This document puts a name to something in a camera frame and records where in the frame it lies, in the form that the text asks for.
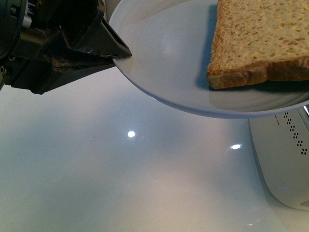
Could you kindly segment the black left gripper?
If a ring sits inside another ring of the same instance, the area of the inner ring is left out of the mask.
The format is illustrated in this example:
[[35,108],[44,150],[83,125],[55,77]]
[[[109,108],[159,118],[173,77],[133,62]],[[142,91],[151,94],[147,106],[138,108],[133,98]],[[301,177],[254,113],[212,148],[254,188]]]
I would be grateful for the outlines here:
[[43,94],[132,56],[102,0],[3,0],[0,84]]

